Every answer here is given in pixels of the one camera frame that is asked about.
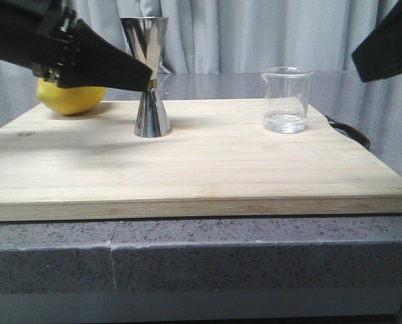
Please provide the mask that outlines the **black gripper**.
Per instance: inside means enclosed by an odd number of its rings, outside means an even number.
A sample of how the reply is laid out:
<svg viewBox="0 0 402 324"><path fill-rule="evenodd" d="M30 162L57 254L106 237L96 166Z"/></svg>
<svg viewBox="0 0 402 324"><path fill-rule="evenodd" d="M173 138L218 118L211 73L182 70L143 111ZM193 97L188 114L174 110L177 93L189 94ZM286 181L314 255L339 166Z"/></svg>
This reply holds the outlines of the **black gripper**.
<svg viewBox="0 0 402 324"><path fill-rule="evenodd" d="M142 92L152 75L78 19L65 1L0 1L0 60L61 88Z"/></svg>

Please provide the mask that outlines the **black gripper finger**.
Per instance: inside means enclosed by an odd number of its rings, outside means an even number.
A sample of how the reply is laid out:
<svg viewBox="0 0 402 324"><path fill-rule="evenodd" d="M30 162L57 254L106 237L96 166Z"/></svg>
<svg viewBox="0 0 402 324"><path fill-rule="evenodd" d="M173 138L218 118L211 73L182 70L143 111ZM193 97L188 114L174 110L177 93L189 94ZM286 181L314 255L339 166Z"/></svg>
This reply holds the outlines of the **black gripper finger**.
<svg viewBox="0 0 402 324"><path fill-rule="evenodd" d="M402 1L395 4L351 57L362 82L402 74Z"/></svg>

